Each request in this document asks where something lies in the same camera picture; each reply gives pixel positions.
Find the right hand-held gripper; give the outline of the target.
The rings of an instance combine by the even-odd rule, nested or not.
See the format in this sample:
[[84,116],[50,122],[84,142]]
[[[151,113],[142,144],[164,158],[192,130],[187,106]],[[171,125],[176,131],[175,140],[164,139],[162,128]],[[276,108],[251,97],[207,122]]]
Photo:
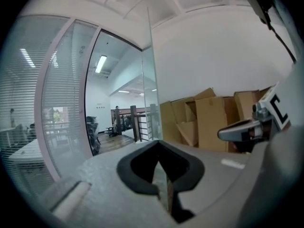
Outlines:
[[291,126],[291,112],[288,106],[290,81],[271,86],[264,96],[253,105],[252,119],[239,121],[218,131],[223,141],[245,142],[264,137],[272,139],[277,133]]

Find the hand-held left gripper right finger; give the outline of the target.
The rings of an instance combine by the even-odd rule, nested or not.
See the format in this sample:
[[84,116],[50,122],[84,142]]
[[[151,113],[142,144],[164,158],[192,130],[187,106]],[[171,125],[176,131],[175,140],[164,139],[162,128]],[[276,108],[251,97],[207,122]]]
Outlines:
[[171,214],[196,215],[224,194],[249,155],[158,141],[158,158],[171,183]]

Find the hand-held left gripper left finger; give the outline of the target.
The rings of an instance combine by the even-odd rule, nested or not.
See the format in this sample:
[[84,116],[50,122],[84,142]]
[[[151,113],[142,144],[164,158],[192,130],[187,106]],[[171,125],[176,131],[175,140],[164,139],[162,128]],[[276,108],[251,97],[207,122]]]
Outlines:
[[92,157],[53,183],[40,203],[69,228],[174,227],[157,196],[133,192],[117,174],[120,159],[146,145],[130,144]]

